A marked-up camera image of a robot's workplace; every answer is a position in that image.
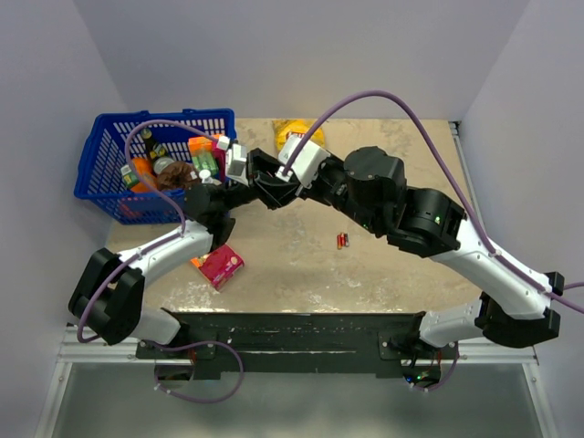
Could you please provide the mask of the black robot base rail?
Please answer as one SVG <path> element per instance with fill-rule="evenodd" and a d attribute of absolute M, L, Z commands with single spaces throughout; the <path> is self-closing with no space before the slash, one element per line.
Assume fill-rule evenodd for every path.
<path fill-rule="evenodd" d="M 163 351 L 146 343 L 141 360 L 194 363 L 197 379 L 223 372 L 373 374 L 428 384 L 456 349 L 415 341 L 416 314 L 181 313 L 183 337 Z"/>

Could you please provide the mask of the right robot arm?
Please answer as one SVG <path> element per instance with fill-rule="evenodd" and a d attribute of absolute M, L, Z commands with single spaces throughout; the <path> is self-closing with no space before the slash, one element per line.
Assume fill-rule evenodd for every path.
<path fill-rule="evenodd" d="M 484 336 L 525 348 L 558 337 L 550 276 L 519 265 L 513 274 L 481 243 L 464 209 L 446 194 L 408 186 L 404 163 L 376 146 L 341 160 L 309 142 L 292 165 L 309 198 L 330 205 L 389 245 L 449 267 L 481 290 L 478 299 L 427 312 L 406 339 L 416 358 L 462 339 Z"/>

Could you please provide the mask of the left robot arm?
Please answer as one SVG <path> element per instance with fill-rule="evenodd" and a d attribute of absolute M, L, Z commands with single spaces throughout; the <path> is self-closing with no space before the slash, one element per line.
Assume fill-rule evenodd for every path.
<path fill-rule="evenodd" d="M 235 221 L 229 212 L 255 200 L 270 209 L 294 201 L 313 176 L 296 165 L 293 154 L 271 157 L 259 149 L 227 152 L 230 183 L 200 177 L 185 194 L 185 221 L 173 231 L 120 253 L 106 248 L 89 259 L 68 302 L 78 330 L 115 345 L 127 338 L 153 342 L 169 358 L 189 347 L 184 324 L 170 312 L 144 304 L 145 289 L 177 266 L 225 244 Z"/>

